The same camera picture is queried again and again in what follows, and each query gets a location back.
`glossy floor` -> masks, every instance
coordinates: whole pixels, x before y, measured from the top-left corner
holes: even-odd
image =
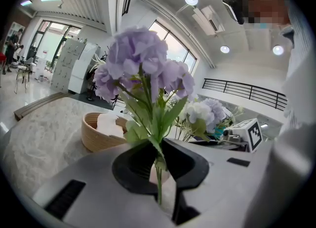
[[[17,123],[13,113],[15,110],[56,93],[56,91],[49,88],[48,81],[38,82],[34,79],[34,75],[30,75],[26,92],[20,77],[18,91],[15,94],[16,75],[17,73],[14,69],[12,69],[11,73],[2,75],[0,88],[0,138]]]

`red object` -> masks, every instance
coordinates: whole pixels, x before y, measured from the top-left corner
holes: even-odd
[[[6,56],[0,52],[0,61],[5,61],[6,60]]]

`white tissue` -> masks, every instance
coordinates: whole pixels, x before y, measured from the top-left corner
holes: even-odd
[[[111,113],[100,114],[97,121],[97,131],[107,136],[124,138],[122,127],[116,124],[117,119],[118,116]]]

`round wooden bowl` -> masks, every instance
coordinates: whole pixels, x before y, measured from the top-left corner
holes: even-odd
[[[107,136],[96,130],[98,116],[100,114],[100,112],[92,112],[83,116],[81,124],[81,139],[83,145],[92,152],[98,152],[126,143],[126,139],[124,138],[112,135]],[[127,132],[126,122],[127,120],[122,117],[118,117],[116,120],[116,124],[123,128],[124,133]]]

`standing person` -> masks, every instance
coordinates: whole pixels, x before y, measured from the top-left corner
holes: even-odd
[[[12,63],[13,60],[13,55],[14,55],[14,44],[17,43],[19,41],[19,38],[21,36],[21,34],[23,33],[23,29],[19,29],[17,34],[13,34],[10,39],[9,39],[9,44],[8,47],[6,48],[6,52],[5,52],[5,56],[6,56],[6,65],[7,65],[7,72],[12,72],[10,70],[10,64]]]
[[[16,49],[15,52],[14,52],[14,54],[13,54],[13,59],[16,60],[17,62],[18,62],[19,59],[20,59],[20,53],[21,53],[21,51],[23,50],[23,48],[24,48],[24,45],[19,46],[19,48]]]
[[[316,43],[304,14],[292,0],[234,1],[250,22],[278,24],[283,28],[281,34],[292,43],[282,87],[288,98],[286,122],[272,145],[264,177],[244,223],[245,228],[269,227],[293,200],[313,169],[311,157],[316,146],[309,138],[314,137],[316,127]]]

